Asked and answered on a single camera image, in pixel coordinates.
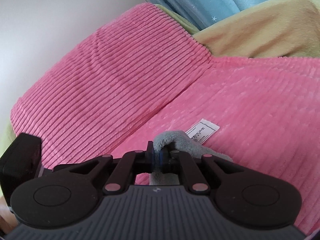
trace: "gray ribbed plate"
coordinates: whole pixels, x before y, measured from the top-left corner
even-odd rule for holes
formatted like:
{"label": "gray ribbed plate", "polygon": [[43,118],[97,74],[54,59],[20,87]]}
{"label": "gray ribbed plate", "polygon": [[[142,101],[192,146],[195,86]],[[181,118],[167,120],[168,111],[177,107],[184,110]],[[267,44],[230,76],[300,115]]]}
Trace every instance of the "gray ribbed plate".
{"label": "gray ribbed plate", "polygon": [[6,240],[302,240],[294,226],[258,231],[238,226],[218,213],[206,196],[183,186],[130,186],[105,197],[81,222],[55,230],[19,225]]}

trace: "pink ribbed fabric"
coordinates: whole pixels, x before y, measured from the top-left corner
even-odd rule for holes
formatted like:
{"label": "pink ribbed fabric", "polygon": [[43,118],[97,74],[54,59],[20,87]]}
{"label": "pink ribbed fabric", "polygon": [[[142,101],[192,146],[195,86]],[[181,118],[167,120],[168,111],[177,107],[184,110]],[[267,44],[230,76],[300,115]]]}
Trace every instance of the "pink ribbed fabric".
{"label": "pink ribbed fabric", "polygon": [[[204,118],[220,126],[205,146],[295,185],[303,198],[296,226],[305,233],[320,227],[319,60],[214,58],[212,64],[112,154],[145,149],[159,133],[187,131]],[[136,182],[148,184],[148,174]]]}
{"label": "pink ribbed fabric", "polygon": [[82,41],[17,101],[14,131],[43,139],[47,168],[105,154],[201,76],[210,56],[156,6],[138,5]]}
{"label": "pink ribbed fabric", "polygon": [[[100,28],[11,111],[16,134],[43,139],[43,163],[145,149],[205,118],[206,141],[236,163],[285,179],[303,197],[296,225],[320,226],[318,59],[215,58],[151,4]],[[138,177],[148,183],[146,174]]]}

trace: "gray towel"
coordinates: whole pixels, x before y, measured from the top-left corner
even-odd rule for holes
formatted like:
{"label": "gray towel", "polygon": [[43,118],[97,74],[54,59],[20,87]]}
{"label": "gray towel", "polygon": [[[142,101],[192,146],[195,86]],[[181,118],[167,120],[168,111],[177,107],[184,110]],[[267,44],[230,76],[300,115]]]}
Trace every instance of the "gray towel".
{"label": "gray towel", "polygon": [[155,149],[155,167],[156,171],[150,174],[150,185],[178,185],[178,176],[172,173],[162,174],[160,167],[160,150],[167,146],[168,149],[176,149],[190,153],[194,158],[200,158],[203,154],[212,154],[227,161],[232,159],[221,153],[217,153],[207,147],[200,145],[190,139],[184,131],[166,131],[155,137],[153,147]]}

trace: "white wall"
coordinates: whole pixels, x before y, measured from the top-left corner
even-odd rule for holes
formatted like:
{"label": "white wall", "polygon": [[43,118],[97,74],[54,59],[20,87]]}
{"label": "white wall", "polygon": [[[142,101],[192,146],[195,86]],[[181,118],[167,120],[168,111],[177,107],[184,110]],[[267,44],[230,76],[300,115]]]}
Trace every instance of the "white wall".
{"label": "white wall", "polygon": [[0,133],[10,109],[54,63],[144,0],[0,0]]}

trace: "pink blanket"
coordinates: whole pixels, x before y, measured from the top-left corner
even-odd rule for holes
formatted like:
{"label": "pink blanket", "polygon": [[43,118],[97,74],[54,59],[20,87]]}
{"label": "pink blanket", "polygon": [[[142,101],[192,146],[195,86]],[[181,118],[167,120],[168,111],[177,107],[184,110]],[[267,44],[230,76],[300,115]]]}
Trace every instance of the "pink blanket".
{"label": "pink blanket", "polygon": [[[165,130],[204,118],[205,146],[287,180],[303,197],[296,225],[320,226],[320,61],[215,58],[151,4],[95,32],[11,112],[14,131],[41,136],[43,162],[145,149]],[[141,175],[137,182],[148,183]]]}

